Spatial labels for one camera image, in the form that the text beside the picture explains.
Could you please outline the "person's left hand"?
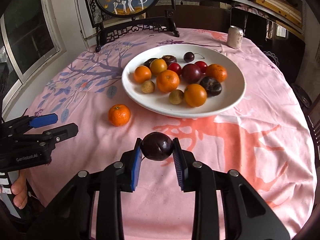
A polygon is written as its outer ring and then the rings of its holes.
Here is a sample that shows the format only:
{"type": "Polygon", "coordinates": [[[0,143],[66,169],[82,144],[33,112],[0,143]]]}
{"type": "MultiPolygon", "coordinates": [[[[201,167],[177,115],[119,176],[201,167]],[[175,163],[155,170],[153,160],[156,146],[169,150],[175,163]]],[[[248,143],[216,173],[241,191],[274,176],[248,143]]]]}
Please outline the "person's left hand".
{"type": "Polygon", "coordinates": [[[20,210],[23,209],[26,206],[28,199],[25,170],[19,171],[19,176],[11,186],[11,191],[15,195],[14,205],[20,210]]]}

